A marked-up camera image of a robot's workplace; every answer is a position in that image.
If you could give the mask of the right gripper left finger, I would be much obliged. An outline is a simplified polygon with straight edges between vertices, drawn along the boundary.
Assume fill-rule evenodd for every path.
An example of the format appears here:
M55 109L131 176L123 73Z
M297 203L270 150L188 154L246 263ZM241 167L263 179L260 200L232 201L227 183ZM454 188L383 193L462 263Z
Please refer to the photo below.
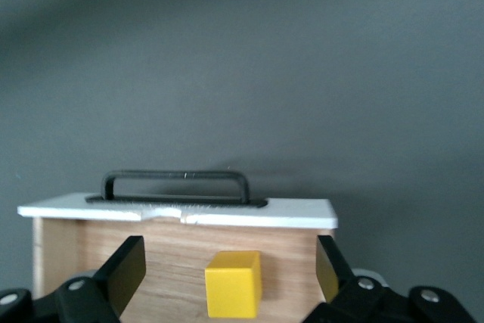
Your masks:
M93 276L79 276L54 293L61 322L119 322L146 274L144 238L128 237Z

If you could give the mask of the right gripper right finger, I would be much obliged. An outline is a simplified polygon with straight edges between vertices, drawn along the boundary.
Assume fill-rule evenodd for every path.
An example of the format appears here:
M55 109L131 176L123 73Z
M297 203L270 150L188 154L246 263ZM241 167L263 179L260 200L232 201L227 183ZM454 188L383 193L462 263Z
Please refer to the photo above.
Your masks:
M386 288L375 278L355 275L331 236L316 241L315 271L325 301L307 322L392 322L384 311Z

